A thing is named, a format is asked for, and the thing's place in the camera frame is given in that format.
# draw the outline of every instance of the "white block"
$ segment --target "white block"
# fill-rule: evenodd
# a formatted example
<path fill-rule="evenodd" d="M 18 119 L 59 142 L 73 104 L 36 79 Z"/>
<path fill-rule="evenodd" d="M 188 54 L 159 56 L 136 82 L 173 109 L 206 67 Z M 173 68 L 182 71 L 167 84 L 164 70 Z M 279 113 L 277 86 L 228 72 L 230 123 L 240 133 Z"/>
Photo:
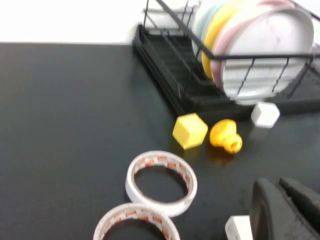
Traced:
<path fill-rule="evenodd" d="M 228 240 L 253 240 L 248 215 L 231 216 L 224 229 Z"/>
<path fill-rule="evenodd" d="M 251 120 L 260 128 L 272 128 L 280 116 L 280 111 L 274 103 L 258 102 L 252 113 Z"/>

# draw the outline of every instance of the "white tape roll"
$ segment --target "white tape roll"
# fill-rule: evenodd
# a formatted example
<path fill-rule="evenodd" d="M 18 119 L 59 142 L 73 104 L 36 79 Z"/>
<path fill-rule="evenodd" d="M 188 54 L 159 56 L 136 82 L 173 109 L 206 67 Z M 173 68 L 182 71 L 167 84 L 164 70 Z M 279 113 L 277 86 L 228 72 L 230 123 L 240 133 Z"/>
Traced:
<path fill-rule="evenodd" d="M 143 168 L 150 166 L 163 166 L 176 171 L 185 181 L 187 195 L 175 202 L 163 203 L 152 200 L 143 195 L 135 183 L 135 174 Z M 184 213 L 194 200 L 198 183 L 196 174 L 181 157 L 166 151 L 148 151 L 137 156 L 130 164 L 125 181 L 125 190 L 133 203 L 146 204 L 169 217 Z"/>
<path fill-rule="evenodd" d="M 93 240 L 103 240 L 106 232 L 126 219 L 140 219 L 154 224 L 166 240 L 180 240 L 175 224 L 164 214 L 139 203 L 125 203 L 107 212 L 95 228 Z"/>

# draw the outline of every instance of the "yellow rubber toy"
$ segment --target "yellow rubber toy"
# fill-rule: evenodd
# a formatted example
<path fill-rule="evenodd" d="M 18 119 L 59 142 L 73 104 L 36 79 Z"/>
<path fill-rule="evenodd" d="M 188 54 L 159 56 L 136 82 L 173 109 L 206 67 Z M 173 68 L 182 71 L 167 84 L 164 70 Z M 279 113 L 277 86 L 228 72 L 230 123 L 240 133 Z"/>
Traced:
<path fill-rule="evenodd" d="M 237 124 L 231 119 L 217 122 L 210 131 L 210 143 L 223 147 L 228 153 L 235 154 L 242 148 L 242 138 L 237 134 Z"/>

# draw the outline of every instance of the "white background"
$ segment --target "white background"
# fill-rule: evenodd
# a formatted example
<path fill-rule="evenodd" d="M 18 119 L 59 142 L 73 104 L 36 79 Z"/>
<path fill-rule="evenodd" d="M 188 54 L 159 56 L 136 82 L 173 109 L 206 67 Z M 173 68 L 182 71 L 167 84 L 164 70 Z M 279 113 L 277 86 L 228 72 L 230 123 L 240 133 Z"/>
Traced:
<path fill-rule="evenodd" d="M 146 1 L 0 0 L 0 42 L 130 44 Z M 164 1 L 179 8 L 187 0 Z M 318 1 L 297 1 L 320 15 Z"/>

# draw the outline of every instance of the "stacked plates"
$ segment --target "stacked plates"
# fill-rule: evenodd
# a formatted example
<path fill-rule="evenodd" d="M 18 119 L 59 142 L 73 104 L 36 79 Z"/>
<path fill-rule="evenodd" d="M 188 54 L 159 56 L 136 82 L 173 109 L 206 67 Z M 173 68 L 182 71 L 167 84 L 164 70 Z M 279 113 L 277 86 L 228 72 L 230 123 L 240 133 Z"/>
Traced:
<path fill-rule="evenodd" d="M 214 55 L 305 54 L 314 40 L 311 16 L 288 0 L 202 0 L 192 31 Z M 198 46 L 192 48 L 196 55 Z M 240 105 L 283 91 L 305 64 L 300 58 L 214 61 L 201 51 L 198 61 Z"/>

